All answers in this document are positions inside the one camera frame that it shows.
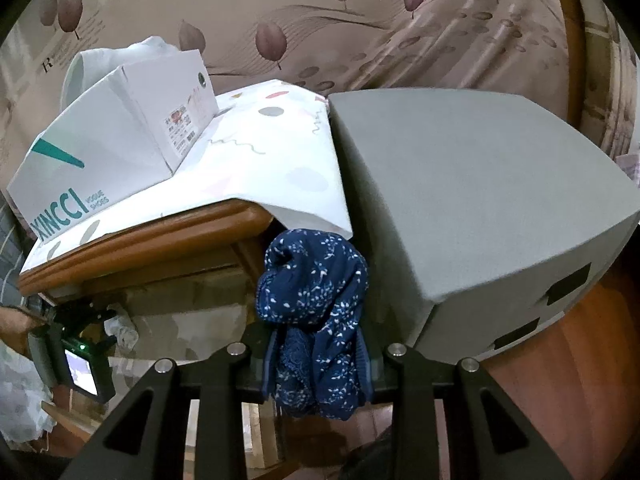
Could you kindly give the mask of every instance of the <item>metal bolt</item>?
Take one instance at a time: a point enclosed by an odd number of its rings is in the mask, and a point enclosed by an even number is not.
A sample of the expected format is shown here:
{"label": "metal bolt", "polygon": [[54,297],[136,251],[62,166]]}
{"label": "metal bolt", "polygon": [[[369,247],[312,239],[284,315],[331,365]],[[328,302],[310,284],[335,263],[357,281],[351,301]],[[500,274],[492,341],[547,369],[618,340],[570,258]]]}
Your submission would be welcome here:
{"label": "metal bolt", "polygon": [[173,367],[174,367],[174,363],[171,361],[171,359],[166,359],[166,358],[165,359],[160,359],[160,360],[156,361],[156,364],[154,364],[154,369],[159,374],[165,374],[169,370],[171,370],[171,368],[173,368]]}
{"label": "metal bolt", "polygon": [[246,352],[246,345],[240,342],[231,343],[228,347],[226,347],[226,351],[229,355],[242,355],[244,354],[244,352]]}
{"label": "metal bolt", "polygon": [[393,357],[402,357],[406,354],[406,346],[402,343],[391,343],[386,349]]}
{"label": "metal bolt", "polygon": [[472,357],[465,357],[464,359],[462,359],[460,365],[462,366],[463,370],[471,373],[477,372],[480,369],[480,363]]}

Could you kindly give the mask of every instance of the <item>teal stripe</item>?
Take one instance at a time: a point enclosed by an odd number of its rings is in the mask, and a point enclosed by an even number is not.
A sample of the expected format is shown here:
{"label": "teal stripe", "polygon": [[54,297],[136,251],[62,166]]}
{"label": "teal stripe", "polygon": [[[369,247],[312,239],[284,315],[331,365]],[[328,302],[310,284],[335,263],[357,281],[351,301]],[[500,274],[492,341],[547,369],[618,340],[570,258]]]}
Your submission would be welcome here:
{"label": "teal stripe", "polygon": [[62,162],[66,162],[72,166],[77,166],[78,168],[84,168],[84,162],[82,160],[75,158],[73,155],[69,155],[67,152],[64,152],[59,147],[54,146],[44,139],[36,140],[31,151],[44,156],[50,156],[51,158],[61,160]]}

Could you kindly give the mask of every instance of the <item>camera screen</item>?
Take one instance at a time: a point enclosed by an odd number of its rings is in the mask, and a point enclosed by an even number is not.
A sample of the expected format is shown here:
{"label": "camera screen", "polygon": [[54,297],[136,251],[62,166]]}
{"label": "camera screen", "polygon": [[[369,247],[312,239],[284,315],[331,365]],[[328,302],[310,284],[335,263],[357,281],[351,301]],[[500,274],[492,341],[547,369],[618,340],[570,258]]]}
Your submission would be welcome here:
{"label": "camera screen", "polygon": [[95,387],[94,377],[91,375],[89,361],[72,354],[69,350],[65,350],[65,355],[74,384],[90,394],[97,395],[98,390]]}

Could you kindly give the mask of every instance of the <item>barcode label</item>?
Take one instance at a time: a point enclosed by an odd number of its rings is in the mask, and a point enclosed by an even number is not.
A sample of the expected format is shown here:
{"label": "barcode label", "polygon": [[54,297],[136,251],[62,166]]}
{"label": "barcode label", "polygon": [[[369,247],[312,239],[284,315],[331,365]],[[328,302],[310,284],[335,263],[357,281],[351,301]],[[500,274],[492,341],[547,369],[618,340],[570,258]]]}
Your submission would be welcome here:
{"label": "barcode label", "polygon": [[186,105],[176,108],[164,120],[164,129],[175,151],[180,156],[183,156],[184,152],[189,149],[191,140],[196,136],[195,130],[191,129],[192,127],[190,112]]}

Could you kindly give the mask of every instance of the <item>gray box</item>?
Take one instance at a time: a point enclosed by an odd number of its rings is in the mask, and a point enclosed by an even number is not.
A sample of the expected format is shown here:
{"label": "gray box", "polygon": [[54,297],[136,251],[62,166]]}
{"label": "gray box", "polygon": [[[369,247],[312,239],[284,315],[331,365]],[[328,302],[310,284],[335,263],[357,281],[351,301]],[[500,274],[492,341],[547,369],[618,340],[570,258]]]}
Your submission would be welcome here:
{"label": "gray box", "polygon": [[427,358],[486,358],[560,319],[638,225],[631,180],[523,97],[425,88],[329,101],[370,267],[366,309]]}

